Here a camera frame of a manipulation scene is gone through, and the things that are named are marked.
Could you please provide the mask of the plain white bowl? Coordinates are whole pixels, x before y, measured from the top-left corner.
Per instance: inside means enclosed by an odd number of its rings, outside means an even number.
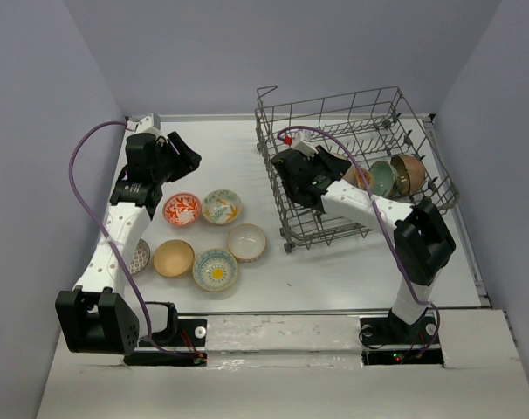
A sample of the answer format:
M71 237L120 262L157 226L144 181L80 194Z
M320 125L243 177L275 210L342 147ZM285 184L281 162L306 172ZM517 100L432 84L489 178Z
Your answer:
M358 188L363 190L366 190L367 187L370 187L374 182L374 178L372 177L371 173L364 168L361 170L355 170L355 178Z

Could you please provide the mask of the mint green bowl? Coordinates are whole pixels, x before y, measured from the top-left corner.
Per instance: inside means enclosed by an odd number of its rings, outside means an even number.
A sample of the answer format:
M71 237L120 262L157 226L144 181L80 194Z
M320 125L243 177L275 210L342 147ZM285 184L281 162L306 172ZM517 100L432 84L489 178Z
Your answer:
M373 177L372 192L376 196L392 199L397 193L398 173L386 161L376 161L369 170Z

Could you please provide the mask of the brown glazed bowl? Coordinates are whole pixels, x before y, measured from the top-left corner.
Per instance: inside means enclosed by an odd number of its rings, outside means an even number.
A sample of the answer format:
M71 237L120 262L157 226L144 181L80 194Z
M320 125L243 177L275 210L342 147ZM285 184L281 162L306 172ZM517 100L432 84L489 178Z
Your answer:
M413 155L395 155L390 164L397 171L397 191L401 196L418 193L426 178L423 163Z

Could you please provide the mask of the small patterned bowl under arm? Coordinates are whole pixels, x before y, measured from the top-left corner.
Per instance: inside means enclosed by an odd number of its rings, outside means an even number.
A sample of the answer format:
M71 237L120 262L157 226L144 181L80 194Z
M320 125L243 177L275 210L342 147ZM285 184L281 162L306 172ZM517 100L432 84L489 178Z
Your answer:
M129 271L132 275L135 275L142 271L150 261L151 250L148 243L140 239L134 252L133 259L129 265Z

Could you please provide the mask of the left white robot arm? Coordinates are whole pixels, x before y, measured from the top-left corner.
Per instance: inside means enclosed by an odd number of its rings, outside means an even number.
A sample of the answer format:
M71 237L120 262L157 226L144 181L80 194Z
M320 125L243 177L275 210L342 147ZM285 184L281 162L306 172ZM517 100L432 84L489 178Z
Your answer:
M177 132L131 134L126 163L109 198L107 212L96 222L100 239L83 274L55 301L59 324L73 353L123 354L140 338L138 315L123 297L134 281L129 270L141 236L162 199L162 186L197 170L202 157Z

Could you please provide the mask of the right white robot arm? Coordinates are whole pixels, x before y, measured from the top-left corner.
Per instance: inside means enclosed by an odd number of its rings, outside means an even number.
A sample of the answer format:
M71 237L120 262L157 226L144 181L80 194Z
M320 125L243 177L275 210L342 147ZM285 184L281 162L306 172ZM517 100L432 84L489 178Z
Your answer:
M433 284L456 249L436 205L427 198L416 205L399 203L351 185L343 175L354 167L354 158L337 157L323 147L312 156L288 148L271 163L293 203L344 217L383 235L402 274L386 334L398 342L414 337L428 311Z

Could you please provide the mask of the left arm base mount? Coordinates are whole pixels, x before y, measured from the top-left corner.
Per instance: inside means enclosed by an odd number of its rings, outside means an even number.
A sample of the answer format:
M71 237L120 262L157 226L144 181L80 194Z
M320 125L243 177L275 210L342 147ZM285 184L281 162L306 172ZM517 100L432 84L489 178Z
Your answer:
M124 364L129 367L206 367L208 321L202 317L181 317L170 302L148 301L147 306L166 310L165 327L152 334L152 339L166 353L140 340L139 346L123 358Z

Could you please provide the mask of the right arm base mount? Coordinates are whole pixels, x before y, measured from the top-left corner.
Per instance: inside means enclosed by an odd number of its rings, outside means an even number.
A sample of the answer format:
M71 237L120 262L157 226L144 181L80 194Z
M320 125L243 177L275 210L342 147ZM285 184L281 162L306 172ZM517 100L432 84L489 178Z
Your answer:
M414 325L387 316L360 318L358 339L366 367L444 364L436 320L424 314Z

